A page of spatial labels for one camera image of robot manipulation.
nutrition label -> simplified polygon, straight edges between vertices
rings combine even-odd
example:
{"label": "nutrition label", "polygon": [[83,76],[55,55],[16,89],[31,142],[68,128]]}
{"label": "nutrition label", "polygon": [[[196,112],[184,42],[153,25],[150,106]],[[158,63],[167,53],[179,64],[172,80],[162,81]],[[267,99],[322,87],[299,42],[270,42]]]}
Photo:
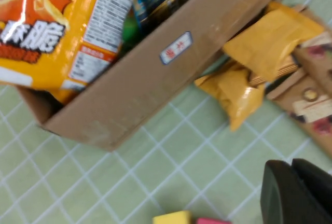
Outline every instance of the nutrition label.
{"label": "nutrition label", "polygon": [[107,61],[79,51],[72,67],[70,77],[74,80],[90,83],[97,75],[104,72],[109,65],[110,63]]}
{"label": "nutrition label", "polygon": [[97,0],[84,41],[116,53],[132,0]]}

pink object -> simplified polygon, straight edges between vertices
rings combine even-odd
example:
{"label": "pink object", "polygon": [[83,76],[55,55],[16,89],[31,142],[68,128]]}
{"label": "pink object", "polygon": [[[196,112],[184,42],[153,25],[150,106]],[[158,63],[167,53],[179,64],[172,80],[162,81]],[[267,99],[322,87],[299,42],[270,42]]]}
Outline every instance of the pink object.
{"label": "pink object", "polygon": [[197,220],[196,224],[232,224],[232,223],[229,222],[229,221],[221,221],[221,220],[200,218],[200,219]]}

white sticker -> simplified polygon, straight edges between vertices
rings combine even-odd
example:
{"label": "white sticker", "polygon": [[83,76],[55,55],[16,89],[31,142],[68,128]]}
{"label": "white sticker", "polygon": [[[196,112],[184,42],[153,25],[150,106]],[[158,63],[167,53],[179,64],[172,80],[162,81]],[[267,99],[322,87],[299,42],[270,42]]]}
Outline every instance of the white sticker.
{"label": "white sticker", "polygon": [[167,65],[192,45],[190,32],[186,32],[160,54],[163,64]]}
{"label": "white sticker", "polygon": [[32,85],[33,79],[29,75],[0,67],[0,81],[30,87]]}
{"label": "white sticker", "polygon": [[61,89],[72,89],[72,90],[80,92],[80,91],[83,91],[83,89],[85,87],[86,86],[84,84],[74,82],[71,80],[65,80],[61,86]]}
{"label": "white sticker", "polygon": [[110,62],[92,55],[78,52],[70,73],[70,77],[85,83],[90,83],[108,68]]}

snack pile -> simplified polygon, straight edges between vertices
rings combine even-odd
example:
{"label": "snack pile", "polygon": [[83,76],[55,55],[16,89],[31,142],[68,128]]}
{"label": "snack pile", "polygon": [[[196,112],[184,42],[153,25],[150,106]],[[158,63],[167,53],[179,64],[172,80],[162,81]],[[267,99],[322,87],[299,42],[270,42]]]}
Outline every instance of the snack pile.
{"label": "snack pile", "polygon": [[223,51],[229,61],[195,84],[220,102],[231,130],[267,93],[332,156],[332,30],[321,19],[305,6],[272,2],[266,15]]}
{"label": "snack pile", "polygon": [[0,82],[63,104],[187,0],[0,0]]}

cracker package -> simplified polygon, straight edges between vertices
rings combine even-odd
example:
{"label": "cracker package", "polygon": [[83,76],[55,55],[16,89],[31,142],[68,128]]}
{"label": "cracker package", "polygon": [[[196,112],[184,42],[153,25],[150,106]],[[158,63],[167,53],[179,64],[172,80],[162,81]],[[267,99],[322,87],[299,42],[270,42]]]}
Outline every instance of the cracker package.
{"label": "cracker package", "polygon": [[303,68],[332,97],[332,30],[311,11],[303,14],[325,27],[325,32],[295,49],[294,55]]}
{"label": "cracker package", "polygon": [[332,98],[303,68],[267,95],[330,156],[332,156]]}
{"label": "cracker package", "polygon": [[66,103],[114,62],[131,6],[132,0],[0,0],[0,81],[50,91]]}
{"label": "cracker package", "polygon": [[[289,55],[286,57],[285,61],[283,61],[281,66],[279,67],[277,78],[293,73],[298,68],[299,66],[297,65],[296,61],[293,59],[291,55]],[[258,85],[266,83],[266,80],[264,80],[262,77],[254,73],[251,73],[249,77],[249,82],[252,87],[256,87]]]}
{"label": "cracker package", "polygon": [[281,64],[295,47],[323,30],[295,9],[272,2],[265,16],[228,41],[223,50],[257,76],[273,82]]}
{"label": "cracker package", "polygon": [[248,83],[249,70],[234,60],[195,81],[197,87],[216,98],[230,118],[232,131],[262,104],[264,85],[253,88]]}

